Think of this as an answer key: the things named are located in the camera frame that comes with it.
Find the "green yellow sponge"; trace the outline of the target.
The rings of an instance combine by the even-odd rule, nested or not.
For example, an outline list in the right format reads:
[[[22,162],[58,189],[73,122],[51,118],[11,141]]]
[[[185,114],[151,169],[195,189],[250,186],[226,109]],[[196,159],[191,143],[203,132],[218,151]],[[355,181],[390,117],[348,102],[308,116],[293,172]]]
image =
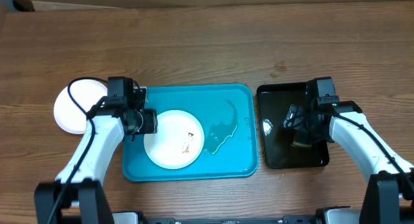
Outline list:
[[[292,141],[292,145],[295,147],[311,147],[312,141],[303,137],[295,137]]]

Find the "white plate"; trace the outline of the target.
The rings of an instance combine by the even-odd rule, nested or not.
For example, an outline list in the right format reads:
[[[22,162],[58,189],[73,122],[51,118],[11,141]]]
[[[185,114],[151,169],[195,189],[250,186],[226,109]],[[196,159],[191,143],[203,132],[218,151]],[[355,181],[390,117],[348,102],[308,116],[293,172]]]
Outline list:
[[[151,161],[169,170],[195,162],[204,146],[201,123],[181,110],[165,111],[157,120],[157,132],[144,135],[144,149]]]
[[[77,103],[88,112],[101,97],[107,95],[107,88],[96,80],[79,80],[71,85],[71,95]],[[72,101],[65,87],[54,103],[54,119],[64,131],[72,134],[84,134],[86,116]]]

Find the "white plate top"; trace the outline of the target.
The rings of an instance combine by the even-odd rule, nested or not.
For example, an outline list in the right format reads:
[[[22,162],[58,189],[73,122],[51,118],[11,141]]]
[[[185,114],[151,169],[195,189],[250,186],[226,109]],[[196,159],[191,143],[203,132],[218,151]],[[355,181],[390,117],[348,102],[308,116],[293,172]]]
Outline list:
[[[107,88],[96,80],[79,80],[71,85],[71,95],[77,103],[88,112],[101,97],[107,95]],[[84,134],[86,116],[72,101],[65,87],[54,103],[54,119],[64,131],[72,134]]]

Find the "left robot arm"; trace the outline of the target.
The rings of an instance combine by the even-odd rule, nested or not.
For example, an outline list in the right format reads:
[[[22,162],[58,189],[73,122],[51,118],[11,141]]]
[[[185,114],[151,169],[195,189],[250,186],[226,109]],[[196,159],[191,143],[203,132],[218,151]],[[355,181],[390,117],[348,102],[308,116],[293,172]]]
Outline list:
[[[137,211],[111,211],[103,181],[126,135],[156,133],[157,112],[99,110],[89,111],[87,118],[85,133],[66,167],[53,182],[40,183],[35,189],[38,223],[141,223]]]

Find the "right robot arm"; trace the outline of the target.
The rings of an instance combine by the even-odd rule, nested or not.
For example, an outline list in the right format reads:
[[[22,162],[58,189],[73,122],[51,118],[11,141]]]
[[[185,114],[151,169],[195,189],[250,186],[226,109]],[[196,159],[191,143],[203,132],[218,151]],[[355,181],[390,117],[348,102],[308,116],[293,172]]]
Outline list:
[[[353,101],[304,109],[291,105],[284,128],[301,133],[301,140],[335,142],[353,160],[367,182],[360,209],[331,207],[317,210],[316,223],[412,223],[413,164],[393,151]]]

